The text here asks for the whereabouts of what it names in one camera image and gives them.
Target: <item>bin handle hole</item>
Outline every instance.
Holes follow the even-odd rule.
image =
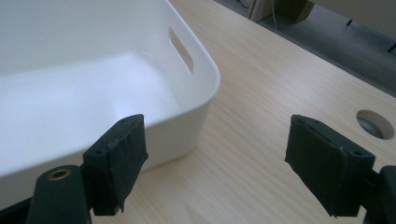
[[[181,59],[183,59],[184,63],[189,68],[190,72],[193,73],[194,71],[194,62],[192,61],[192,57],[190,56],[189,52],[187,51],[186,47],[184,47],[183,43],[180,41],[178,36],[175,34],[175,31],[169,27],[169,37],[171,38],[171,42],[175,49],[177,50],[178,54],[180,55]]]

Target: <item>storage bin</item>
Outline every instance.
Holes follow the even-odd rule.
[[[188,153],[219,79],[168,1],[0,2],[0,210],[133,114],[144,169]]]

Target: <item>light wood surface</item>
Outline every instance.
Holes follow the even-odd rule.
[[[356,120],[373,110],[396,127],[396,100],[211,0],[171,1],[222,73],[199,145],[143,172],[115,217],[93,223],[362,223],[329,217],[284,162],[290,116],[319,119],[396,164],[396,139]]]

